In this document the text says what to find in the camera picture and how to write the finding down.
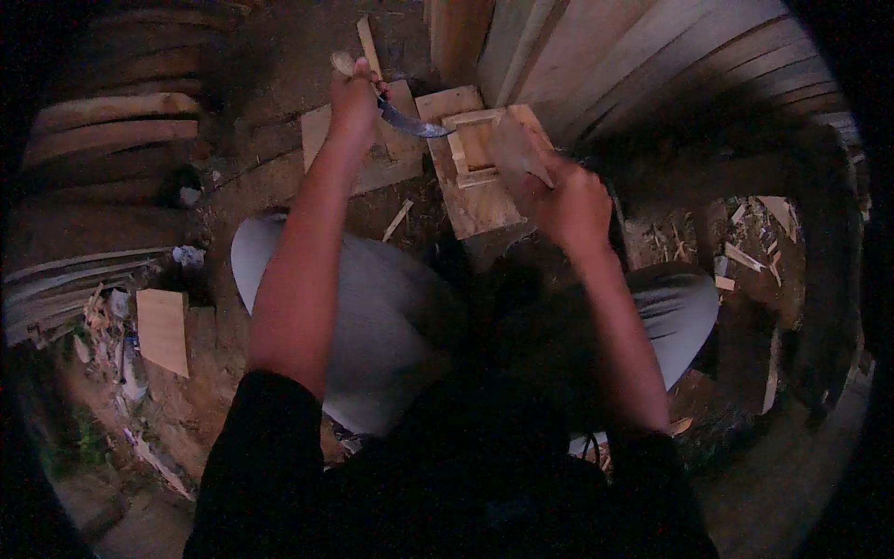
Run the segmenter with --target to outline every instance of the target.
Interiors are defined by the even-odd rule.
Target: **wooden wall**
[[[426,0],[423,18],[431,38],[432,66],[457,87],[475,75],[491,24],[494,0]]]
[[[530,104],[566,146],[758,113],[832,123],[859,143],[828,67],[781,0],[497,0],[477,75],[489,106]]]

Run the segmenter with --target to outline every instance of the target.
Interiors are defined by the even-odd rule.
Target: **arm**
[[[350,188],[375,137],[379,111],[366,59],[333,75],[332,121],[257,289],[249,370],[292,378],[323,400],[333,339],[342,226]]]
[[[532,135],[532,141],[539,138]],[[586,288],[595,343],[606,367],[596,381],[613,430],[666,432],[667,391],[617,255],[608,241],[611,199],[599,177],[541,149],[551,191],[533,175],[516,189],[520,206],[568,255]]]

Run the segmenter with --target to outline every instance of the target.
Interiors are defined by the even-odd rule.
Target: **knife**
[[[332,53],[329,60],[332,62],[333,68],[341,72],[345,77],[349,78],[354,75],[354,59],[348,53],[343,51]],[[423,122],[414,116],[407,116],[397,110],[394,105],[384,100],[378,90],[375,89],[375,86],[373,86],[373,92],[375,93],[375,103],[382,111],[382,119],[394,128],[420,138],[441,138],[453,132],[453,130],[448,130],[443,126]]]

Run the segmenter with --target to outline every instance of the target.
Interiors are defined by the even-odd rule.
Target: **wooden frame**
[[[500,178],[500,173],[497,171],[496,165],[493,164],[484,169],[469,170],[466,147],[463,145],[459,133],[460,126],[482,123],[490,123],[492,126],[496,126],[500,123],[500,119],[504,114],[506,114],[505,108],[496,108],[445,116],[442,119],[444,126],[456,130],[456,132],[447,136],[447,141],[450,143],[453,164],[456,165],[456,184],[461,189],[496,181]]]

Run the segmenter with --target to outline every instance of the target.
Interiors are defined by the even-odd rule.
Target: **plywood sheet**
[[[137,336],[143,357],[190,377],[186,352],[186,293],[158,289],[137,291]]]
[[[419,116],[429,123],[440,123],[445,116],[478,111],[484,103],[474,86],[447,89],[416,99]],[[446,138],[428,141],[434,170],[441,184],[444,205],[459,240],[494,229],[524,222],[502,182],[461,189],[457,186],[456,166]]]
[[[418,116],[418,110],[409,92],[405,80],[390,84],[392,104],[402,113]],[[323,147],[332,109],[329,105],[309,111],[301,116],[301,138],[304,150],[305,172]],[[422,154],[425,150],[420,138],[395,130],[385,125],[382,131],[382,143],[373,147],[376,157],[367,156],[360,169],[357,183],[351,191],[352,196],[372,191],[389,184],[405,181],[422,174]]]

